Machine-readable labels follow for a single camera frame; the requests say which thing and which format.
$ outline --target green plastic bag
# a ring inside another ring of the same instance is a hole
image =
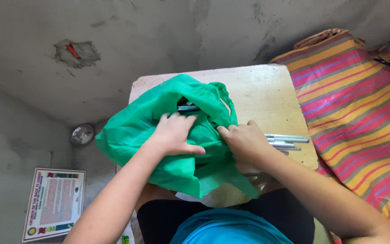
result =
[[[249,197],[257,197],[257,191],[236,169],[230,149],[216,131],[219,125],[227,128],[237,124],[234,104],[225,85],[219,82],[203,84],[180,74],[153,87],[109,119],[96,136],[97,146],[124,166],[153,134],[160,116],[177,111],[177,102],[182,96],[201,109],[193,112],[198,114],[198,119],[189,132],[188,143],[204,147],[205,155],[165,157],[149,182],[195,197],[202,197],[227,182]]]

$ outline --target teal shirt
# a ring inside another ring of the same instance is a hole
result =
[[[293,244],[271,223],[248,211],[214,208],[192,215],[170,244]]]

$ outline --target printed poster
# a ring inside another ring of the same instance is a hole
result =
[[[22,242],[67,234],[82,214],[85,171],[36,168]]]

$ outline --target person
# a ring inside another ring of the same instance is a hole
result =
[[[234,208],[212,209],[147,184],[164,157],[205,153],[186,141],[196,116],[168,116],[161,117],[152,136],[103,188],[64,244],[115,244],[134,209],[146,244],[312,243],[313,217],[344,243],[390,243],[390,223],[382,214],[273,148],[253,120],[219,126],[217,131],[237,162],[250,164],[280,183],[273,191]]]

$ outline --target black shorts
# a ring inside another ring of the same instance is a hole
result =
[[[285,188],[230,208],[246,210],[264,218],[294,244],[314,242],[314,217]],[[200,202],[179,200],[152,200],[145,203],[137,214],[144,243],[168,244],[186,219],[209,209],[212,208]]]

